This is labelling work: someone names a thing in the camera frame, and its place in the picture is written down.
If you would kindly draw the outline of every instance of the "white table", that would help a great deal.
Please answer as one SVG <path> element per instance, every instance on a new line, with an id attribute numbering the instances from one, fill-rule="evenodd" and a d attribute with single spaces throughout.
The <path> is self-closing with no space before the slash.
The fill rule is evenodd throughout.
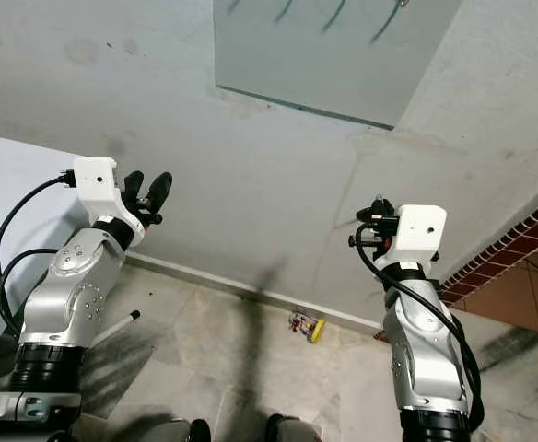
<path id="1" fill-rule="evenodd" d="M 75 155 L 0 138 L 0 225 L 7 213 L 27 192 L 61 170 L 71 169 Z M 87 213 L 74 189 L 56 184 L 36 195 L 16 215 L 3 239 L 2 264 L 32 248 L 60 248 L 79 227 Z M 46 270 L 50 255 L 21 261 L 6 285 L 12 311 L 20 306 Z M 0 335 L 5 324 L 0 317 Z"/>

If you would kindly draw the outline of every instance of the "white stick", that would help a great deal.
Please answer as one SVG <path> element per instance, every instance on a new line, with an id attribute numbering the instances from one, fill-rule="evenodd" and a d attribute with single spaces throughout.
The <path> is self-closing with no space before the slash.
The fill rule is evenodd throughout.
<path id="1" fill-rule="evenodd" d="M 108 339 L 110 336 L 112 336 L 114 333 L 117 333 L 119 330 L 124 328 L 129 323 L 134 322 L 138 318 L 140 318 L 140 312 L 138 310 L 134 310 L 128 316 L 126 316 L 119 322 L 116 322 L 115 324 L 113 324 L 109 329 L 95 336 L 95 339 L 93 340 L 89 348 L 93 348 L 94 346 L 102 343 L 103 341 Z"/>

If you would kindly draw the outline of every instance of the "marble floor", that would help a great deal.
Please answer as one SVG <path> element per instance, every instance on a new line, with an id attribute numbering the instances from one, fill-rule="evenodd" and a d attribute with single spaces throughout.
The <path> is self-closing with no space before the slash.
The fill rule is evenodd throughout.
<path id="1" fill-rule="evenodd" d="M 139 320 L 89 351 L 84 442 L 136 441 L 171 417 L 204 418 L 218 442 L 261 441 L 277 411 L 326 442 L 402 440 L 386 343 L 327 324 L 310 344 L 281 308 L 125 265 L 103 328 L 134 309 Z M 457 313 L 483 371 L 473 441 L 538 441 L 538 333 Z"/>

